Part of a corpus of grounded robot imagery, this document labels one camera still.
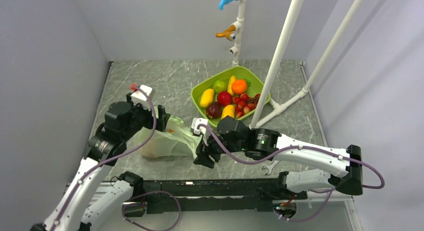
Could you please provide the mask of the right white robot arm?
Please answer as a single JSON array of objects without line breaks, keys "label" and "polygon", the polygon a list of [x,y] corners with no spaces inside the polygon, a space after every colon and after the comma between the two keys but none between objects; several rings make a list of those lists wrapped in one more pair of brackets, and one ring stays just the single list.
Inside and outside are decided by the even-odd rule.
[{"label": "right white robot arm", "polygon": [[214,168],[227,154],[238,163],[256,165],[265,161],[287,161],[306,165],[311,170],[284,171],[278,176],[276,194],[287,199],[307,190],[334,189],[350,196],[363,194],[362,150],[330,148],[307,143],[275,130],[249,128],[242,121],[225,117],[218,123],[218,133],[204,118],[194,118],[191,131],[202,138],[196,148],[194,164]]}]

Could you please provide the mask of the light green plastic bag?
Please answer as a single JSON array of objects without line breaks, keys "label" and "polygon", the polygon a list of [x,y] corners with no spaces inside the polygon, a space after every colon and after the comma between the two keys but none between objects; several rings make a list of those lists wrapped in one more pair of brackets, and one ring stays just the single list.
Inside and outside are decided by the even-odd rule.
[{"label": "light green plastic bag", "polygon": [[192,134],[190,128],[178,117],[171,116],[165,132],[155,131],[152,138],[136,152],[147,158],[187,156],[194,158],[201,137]]}]

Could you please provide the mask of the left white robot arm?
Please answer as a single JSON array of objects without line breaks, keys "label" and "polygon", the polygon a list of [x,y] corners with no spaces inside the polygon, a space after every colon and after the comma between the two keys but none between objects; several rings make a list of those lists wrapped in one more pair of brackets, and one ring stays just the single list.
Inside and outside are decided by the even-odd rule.
[{"label": "left white robot arm", "polygon": [[117,160],[127,153],[127,141],[141,129],[163,132],[170,114],[162,105],[152,108],[141,101],[117,101],[104,114],[104,122],[88,141],[79,168],[53,212],[32,231],[95,231],[113,209],[144,194],[143,178],[126,171],[99,200],[90,204],[104,178]]}]

